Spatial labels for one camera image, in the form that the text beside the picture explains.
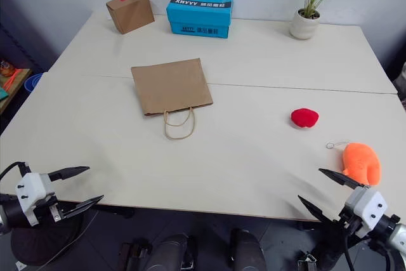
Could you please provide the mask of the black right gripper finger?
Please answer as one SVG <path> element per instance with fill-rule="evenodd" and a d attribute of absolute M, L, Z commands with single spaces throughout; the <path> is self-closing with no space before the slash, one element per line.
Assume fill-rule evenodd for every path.
<path fill-rule="evenodd" d="M 360 186 L 360 183 L 358 183 L 357 181 L 349 178 L 348 176 L 346 176 L 342 173 L 338 173 L 338 172 L 331 171 L 329 169 L 323 169 L 323 168 L 319 168 L 318 170 L 321 173 L 323 173 L 325 176 L 327 176 L 328 178 L 330 178 L 331 180 L 335 181 L 336 183 L 338 183 L 340 185 L 346 185 L 349 188 L 357 188 Z"/>
<path fill-rule="evenodd" d="M 337 223 L 337 220 L 331 220 L 323 214 L 323 211 L 318 208 L 316 205 L 311 203 L 310 201 L 306 200 L 305 198 L 298 196 L 301 203 L 305 206 L 305 208 L 319 221 L 322 223 Z"/>

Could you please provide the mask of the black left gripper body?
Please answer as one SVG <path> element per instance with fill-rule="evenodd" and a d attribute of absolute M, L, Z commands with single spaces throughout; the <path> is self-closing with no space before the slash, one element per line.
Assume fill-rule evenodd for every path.
<path fill-rule="evenodd" d="M 44 223 L 46 220 L 58 222 L 65 218 L 55 195 L 51 196 L 47 201 L 45 199 L 41 201 L 34 208 L 34 214 L 39 223 Z"/>

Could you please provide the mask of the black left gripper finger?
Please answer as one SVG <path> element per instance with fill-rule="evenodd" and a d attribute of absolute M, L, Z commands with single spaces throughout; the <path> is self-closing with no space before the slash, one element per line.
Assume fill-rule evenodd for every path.
<path fill-rule="evenodd" d="M 89 166 L 76 166 L 70 168 L 63 168 L 59 169 L 58 171 L 49 173 L 48 176 L 51 182 L 57 180 L 66 180 L 68 178 L 72 178 L 76 175 L 79 175 L 89 169 L 90 169 Z"/>
<path fill-rule="evenodd" d="M 64 219 L 69 219 L 74 216 L 77 216 L 77 215 L 87 211 L 88 209 L 93 207 L 95 204 L 99 203 L 103 198 L 104 198 L 104 195 L 99 195 L 97 197 L 88 199 L 87 201 L 77 204 L 74 208 L 72 208 L 69 211 L 63 211 L 61 213 L 61 219 L 64 220 Z"/>

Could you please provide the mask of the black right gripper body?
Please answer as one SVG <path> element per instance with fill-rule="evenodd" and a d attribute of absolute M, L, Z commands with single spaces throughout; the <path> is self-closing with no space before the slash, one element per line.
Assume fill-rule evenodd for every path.
<path fill-rule="evenodd" d="M 349 207 L 344 207 L 339 213 L 338 223 L 344 235 L 363 235 L 363 219 Z"/>

